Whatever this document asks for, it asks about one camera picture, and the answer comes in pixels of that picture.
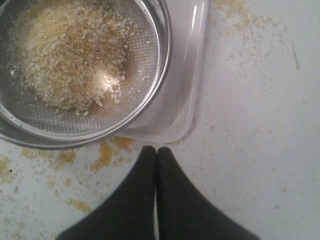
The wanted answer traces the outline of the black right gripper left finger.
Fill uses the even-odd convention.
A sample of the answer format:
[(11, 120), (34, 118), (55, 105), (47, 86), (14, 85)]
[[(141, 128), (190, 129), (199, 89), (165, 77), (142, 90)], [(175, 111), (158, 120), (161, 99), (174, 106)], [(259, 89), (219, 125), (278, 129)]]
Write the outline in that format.
[(153, 240), (157, 152), (144, 146), (119, 187), (59, 240)]

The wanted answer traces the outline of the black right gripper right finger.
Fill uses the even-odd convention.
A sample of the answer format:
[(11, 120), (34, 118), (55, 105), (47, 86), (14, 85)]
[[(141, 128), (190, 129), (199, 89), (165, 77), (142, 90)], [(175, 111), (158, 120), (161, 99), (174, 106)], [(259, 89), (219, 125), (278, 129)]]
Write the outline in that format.
[(156, 170), (156, 205), (161, 240), (259, 239), (212, 205), (197, 190), (170, 148), (158, 149)]

